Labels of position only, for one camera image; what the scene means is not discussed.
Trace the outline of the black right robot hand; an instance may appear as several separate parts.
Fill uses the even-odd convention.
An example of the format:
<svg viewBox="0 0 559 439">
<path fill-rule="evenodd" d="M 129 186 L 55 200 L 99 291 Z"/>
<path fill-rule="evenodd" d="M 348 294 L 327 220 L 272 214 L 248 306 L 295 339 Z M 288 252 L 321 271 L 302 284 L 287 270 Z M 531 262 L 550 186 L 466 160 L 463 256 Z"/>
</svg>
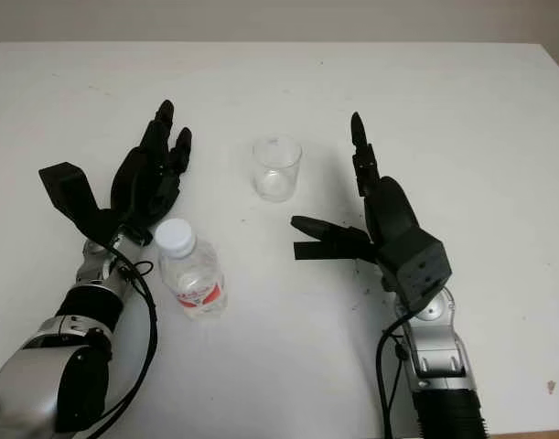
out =
<svg viewBox="0 0 559 439">
<path fill-rule="evenodd" d="M 413 253 L 404 250 L 400 243 L 401 237 L 418 225 L 413 208 L 396 180 L 380 175 L 357 112 L 351 116 L 350 130 L 355 146 L 352 162 L 364 202 L 367 229 L 345 228 L 321 219 L 294 216 L 291 225 L 314 239 L 296 242 L 295 258 L 357 259 L 374 263 L 383 270 L 387 291 L 416 293 L 420 287 L 414 278 L 415 268 L 410 266 Z"/>
</svg>

